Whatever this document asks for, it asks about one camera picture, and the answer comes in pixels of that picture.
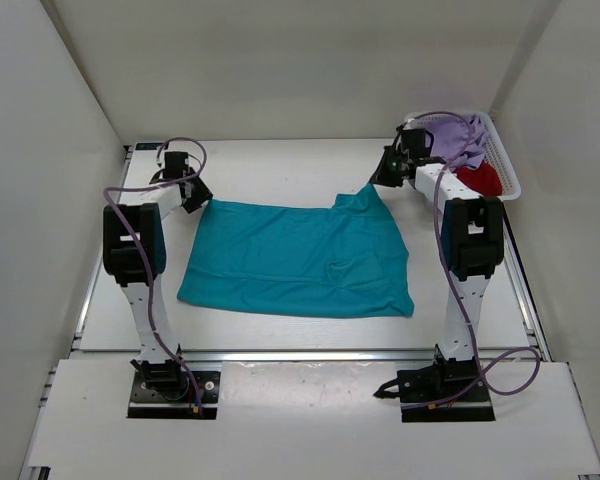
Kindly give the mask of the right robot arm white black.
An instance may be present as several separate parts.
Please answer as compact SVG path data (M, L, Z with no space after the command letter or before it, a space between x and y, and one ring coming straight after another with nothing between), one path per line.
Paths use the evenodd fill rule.
M408 386L429 383L435 396L450 400L478 377L483 297L504 257L503 205L465 185L445 160L431 155L432 146L433 135L425 129L399 126L371 182L386 187L409 182L434 206L434 233L449 284L444 334L430 366L400 375Z

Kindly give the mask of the teal t shirt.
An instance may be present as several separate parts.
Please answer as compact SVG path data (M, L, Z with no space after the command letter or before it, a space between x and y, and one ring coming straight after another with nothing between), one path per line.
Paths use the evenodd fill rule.
M177 298L198 307L316 318L411 317L409 252L376 188L329 208L213 200Z

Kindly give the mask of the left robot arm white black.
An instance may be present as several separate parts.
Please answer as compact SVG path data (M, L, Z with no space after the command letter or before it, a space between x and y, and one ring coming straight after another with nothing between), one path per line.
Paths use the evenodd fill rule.
M167 249L163 220L175 210L192 213L212 199L200 179L206 159L188 152L157 152L159 171L144 187L103 191L102 262L131 308L140 353L132 361L146 387L169 402L199 404L202 394L182 357L164 303L161 277Z

